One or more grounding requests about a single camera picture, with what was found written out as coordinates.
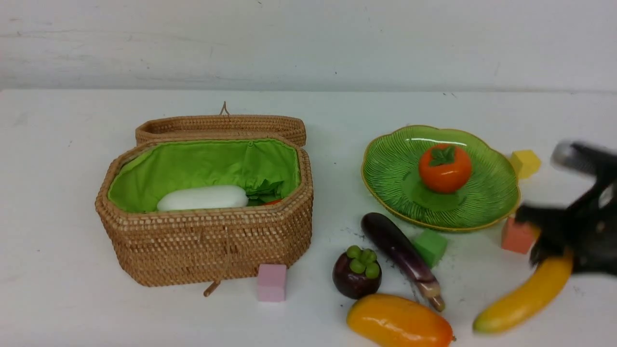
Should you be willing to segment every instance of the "persimmon calyx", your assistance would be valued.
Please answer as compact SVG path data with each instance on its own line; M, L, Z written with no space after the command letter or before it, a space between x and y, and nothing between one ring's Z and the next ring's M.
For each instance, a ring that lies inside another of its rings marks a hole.
M451 164L454 162L454 146L448 146L446 148L433 148L431 150L431 162L430 166L440 166Z

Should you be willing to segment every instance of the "toy fruit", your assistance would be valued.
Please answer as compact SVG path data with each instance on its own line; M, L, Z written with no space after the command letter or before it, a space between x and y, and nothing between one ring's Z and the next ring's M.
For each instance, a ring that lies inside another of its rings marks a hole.
M549 257L531 277L502 299L489 306L473 322L476 333L502 333L531 318L559 295L570 278L573 257Z
M471 159L454 144L440 143L420 157L418 171L422 182L436 193L451 194L471 177Z
M347 313L347 325L381 347L446 347L454 340L452 327L439 314L381 293L356 301Z
M376 293L381 285L381 267L372 249L353 245L339 257L332 270L332 281L344 296L360 299Z

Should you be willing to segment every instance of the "orange mango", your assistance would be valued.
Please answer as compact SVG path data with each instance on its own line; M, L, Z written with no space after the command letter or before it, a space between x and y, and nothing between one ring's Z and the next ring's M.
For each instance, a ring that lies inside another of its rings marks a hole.
M446 347L454 338L450 324L428 307L381 293L356 301L347 325L381 347Z

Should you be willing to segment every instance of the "yellow cube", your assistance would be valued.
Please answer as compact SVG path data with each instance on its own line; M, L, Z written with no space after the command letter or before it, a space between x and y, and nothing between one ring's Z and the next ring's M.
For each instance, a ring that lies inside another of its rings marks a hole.
M534 151L530 149L512 152L510 162L512 163L514 172L516 172L516 176L519 179L531 177L531 175L536 173L542 165L540 158L538 158Z

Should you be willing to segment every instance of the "white wall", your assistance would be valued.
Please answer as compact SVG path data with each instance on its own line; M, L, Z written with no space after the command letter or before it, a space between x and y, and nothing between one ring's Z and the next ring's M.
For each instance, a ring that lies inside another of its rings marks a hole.
M617 92L615 0L0 0L0 88Z

